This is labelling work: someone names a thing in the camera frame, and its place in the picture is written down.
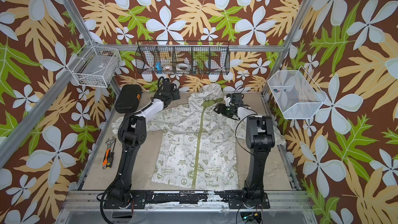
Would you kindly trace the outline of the white green printed jacket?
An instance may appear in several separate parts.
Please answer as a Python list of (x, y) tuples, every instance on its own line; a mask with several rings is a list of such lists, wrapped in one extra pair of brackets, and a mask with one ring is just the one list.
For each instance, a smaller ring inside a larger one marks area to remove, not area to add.
[(150, 158), (154, 166), (142, 165), (134, 172), (133, 188), (181, 188), (190, 190), (237, 190), (239, 188), (236, 139), (246, 135), (246, 122), (217, 114), (223, 92), (219, 84), (209, 84), (189, 96), (186, 104), (154, 111), (154, 100), (145, 117), (148, 132), (161, 132), (161, 140), (150, 139), (158, 151)]

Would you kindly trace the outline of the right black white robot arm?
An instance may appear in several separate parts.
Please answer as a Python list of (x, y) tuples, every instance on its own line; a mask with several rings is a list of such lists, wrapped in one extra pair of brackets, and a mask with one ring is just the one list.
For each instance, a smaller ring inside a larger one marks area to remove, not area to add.
[(269, 199), (264, 191), (264, 171), (266, 160), (275, 146), (275, 135), (271, 116), (258, 115), (243, 102), (242, 93), (229, 93), (225, 102), (214, 110), (238, 122), (236, 129), (246, 122), (246, 146), (250, 154), (249, 172), (241, 192), (227, 190), (230, 209), (250, 209), (261, 207), (269, 209)]

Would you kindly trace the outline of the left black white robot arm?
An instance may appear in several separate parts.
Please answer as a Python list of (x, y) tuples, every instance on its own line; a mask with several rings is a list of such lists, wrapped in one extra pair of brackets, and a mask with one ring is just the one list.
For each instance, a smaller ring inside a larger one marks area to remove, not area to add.
[(122, 155), (114, 181), (107, 187), (100, 200), (105, 209), (125, 209), (131, 204), (132, 172), (140, 146), (147, 137), (146, 122), (164, 110), (173, 100), (179, 100), (177, 86), (170, 79), (161, 77), (158, 89), (151, 101), (140, 110), (125, 114), (118, 129), (122, 143)]

